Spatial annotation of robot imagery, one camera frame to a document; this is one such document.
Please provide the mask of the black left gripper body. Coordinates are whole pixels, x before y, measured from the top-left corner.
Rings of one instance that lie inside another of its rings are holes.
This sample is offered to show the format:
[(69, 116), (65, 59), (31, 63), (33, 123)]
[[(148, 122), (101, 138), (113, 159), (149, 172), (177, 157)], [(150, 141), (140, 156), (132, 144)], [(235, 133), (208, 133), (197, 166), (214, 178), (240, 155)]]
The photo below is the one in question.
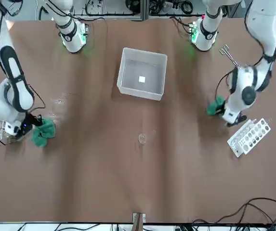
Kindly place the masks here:
[(227, 123), (226, 126), (227, 126), (227, 127), (232, 127), (232, 126), (238, 125), (238, 124), (240, 124), (240, 123), (243, 123), (243, 122), (246, 121), (246, 120), (247, 120), (247, 116), (246, 116), (246, 115), (239, 115), (239, 116), (236, 118), (236, 120), (235, 120), (234, 123)]

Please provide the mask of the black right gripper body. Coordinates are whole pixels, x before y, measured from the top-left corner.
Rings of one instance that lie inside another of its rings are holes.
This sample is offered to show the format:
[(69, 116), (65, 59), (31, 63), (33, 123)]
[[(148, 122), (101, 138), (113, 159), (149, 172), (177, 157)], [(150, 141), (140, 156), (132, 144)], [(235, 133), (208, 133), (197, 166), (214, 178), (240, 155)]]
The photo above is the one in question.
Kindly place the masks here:
[(39, 127), (43, 125), (43, 120), (41, 115), (32, 115), (27, 113), (25, 119), (22, 121), (18, 135), (26, 135), (32, 130), (33, 126)]

